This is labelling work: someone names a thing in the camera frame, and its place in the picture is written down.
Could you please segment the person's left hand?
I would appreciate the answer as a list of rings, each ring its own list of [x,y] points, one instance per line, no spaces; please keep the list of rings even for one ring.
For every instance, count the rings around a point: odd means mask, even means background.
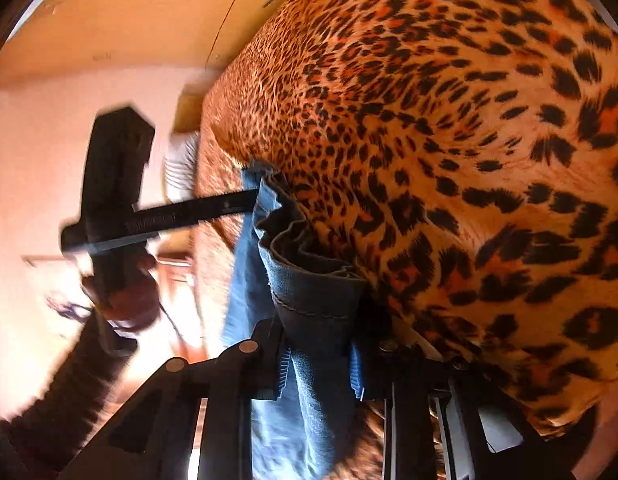
[[[120,335],[136,336],[159,319],[159,287],[151,275],[155,266],[156,259],[143,252],[136,260],[137,276],[132,283],[118,292],[112,292],[106,300],[99,297],[94,276],[82,275],[82,291]]]

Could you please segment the dark left sleeve forearm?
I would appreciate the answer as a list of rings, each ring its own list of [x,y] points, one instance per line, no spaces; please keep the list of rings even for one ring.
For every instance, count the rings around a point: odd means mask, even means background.
[[[42,397],[0,420],[0,434],[30,478],[58,478],[82,450],[137,349],[134,338],[116,335],[91,314]]]

